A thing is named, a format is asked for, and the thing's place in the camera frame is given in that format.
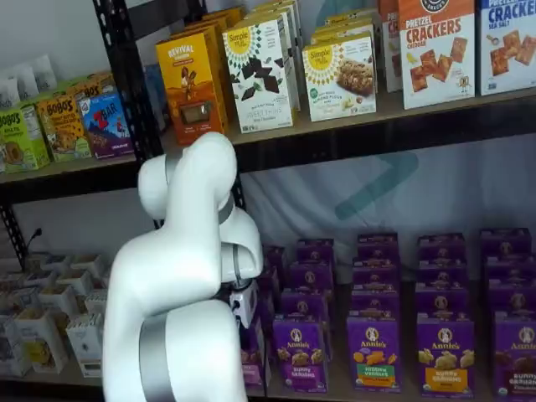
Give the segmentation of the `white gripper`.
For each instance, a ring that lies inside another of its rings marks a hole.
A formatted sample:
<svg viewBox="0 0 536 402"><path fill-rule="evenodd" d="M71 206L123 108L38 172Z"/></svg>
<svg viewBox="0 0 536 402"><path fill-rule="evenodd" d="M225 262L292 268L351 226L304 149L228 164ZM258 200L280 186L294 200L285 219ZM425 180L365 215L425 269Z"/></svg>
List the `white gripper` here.
<svg viewBox="0 0 536 402"><path fill-rule="evenodd" d="M229 305L236 321L244 328L249 328L258 302L256 280L232 283Z"/></svg>

